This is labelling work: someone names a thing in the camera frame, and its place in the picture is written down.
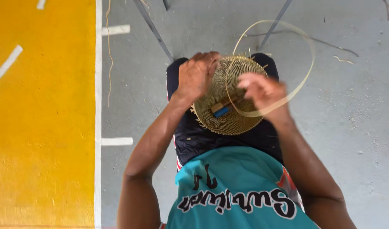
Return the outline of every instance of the hand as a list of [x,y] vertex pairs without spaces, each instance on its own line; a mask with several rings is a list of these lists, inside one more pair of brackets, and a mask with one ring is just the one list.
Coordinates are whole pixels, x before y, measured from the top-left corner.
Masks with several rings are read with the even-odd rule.
[[[246,88],[246,99],[252,99],[258,110],[267,108],[271,104],[286,97],[286,85],[256,73],[244,73],[238,77],[237,87]],[[274,126],[292,121],[288,103],[264,115]]]
[[179,67],[179,86],[174,93],[189,106],[202,97],[212,82],[220,54],[197,53]]

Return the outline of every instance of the white painted line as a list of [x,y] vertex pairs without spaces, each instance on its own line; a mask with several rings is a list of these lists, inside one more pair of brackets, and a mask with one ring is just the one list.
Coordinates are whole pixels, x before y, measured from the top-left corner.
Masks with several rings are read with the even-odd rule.
[[94,85],[96,95],[96,118],[95,118],[95,163],[94,163],[94,227],[101,228],[101,73],[102,73],[102,50],[101,50],[101,27],[103,16],[102,0],[96,0],[96,71],[94,73]]
[[36,6],[37,9],[43,10],[45,7],[46,0],[39,0],[38,5]]
[[102,138],[101,145],[132,145],[132,138]]
[[16,58],[19,56],[19,54],[21,54],[21,52],[22,52],[22,47],[17,45],[15,49],[12,51],[12,53],[9,55],[8,59],[0,67],[0,79],[7,72],[9,67],[11,67],[11,65],[15,62]]
[[107,31],[107,27],[103,27],[101,30],[101,35],[108,36],[108,32],[110,32],[110,35],[128,34],[130,30],[131,27],[129,26],[129,24],[110,26],[108,27],[108,31]]

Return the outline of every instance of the black shorts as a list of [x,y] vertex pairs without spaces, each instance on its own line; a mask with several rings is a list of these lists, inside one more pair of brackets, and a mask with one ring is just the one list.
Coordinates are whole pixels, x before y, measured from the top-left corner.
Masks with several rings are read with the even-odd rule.
[[[254,61],[259,65],[268,65],[265,68],[268,75],[275,80],[279,80],[278,71],[273,59],[262,53],[255,53],[252,57],[254,57]],[[179,66],[187,60],[187,58],[180,58],[175,60],[167,68],[168,101],[179,85]],[[213,133],[201,127],[195,120],[196,118],[194,113],[187,110],[173,135],[178,170],[197,155],[203,154],[211,149],[225,146],[252,147],[267,153],[283,164],[278,135],[269,121],[263,119],[256,127],[246,133],[227,136]]]

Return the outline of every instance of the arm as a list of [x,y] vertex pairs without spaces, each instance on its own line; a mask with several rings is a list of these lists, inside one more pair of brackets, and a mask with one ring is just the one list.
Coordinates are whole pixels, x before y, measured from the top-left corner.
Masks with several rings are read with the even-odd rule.
[[[263,109],[286,96],[283,83],[253,73],[240,76],[246,98]],[[299,133],[285,104],[265,116],[278,132],[283,162],[302,197],[306,214],[322,229],[356,228],[351,221],[343,194],[320,159]]]
[[117,228],[157,229],[158,200],[152,175],[162,161],[184,112],[211,82],[220,55],[198,53],[179,68],[179,86],[168,105],[146,130],[126,166],[118,206]]

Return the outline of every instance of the yellow painted floor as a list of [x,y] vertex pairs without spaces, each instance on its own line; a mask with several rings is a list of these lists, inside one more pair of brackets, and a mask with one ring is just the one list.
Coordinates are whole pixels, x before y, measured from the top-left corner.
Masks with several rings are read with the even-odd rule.
[[37,3],[0,1],[0,225],[93,226],[95,0]]

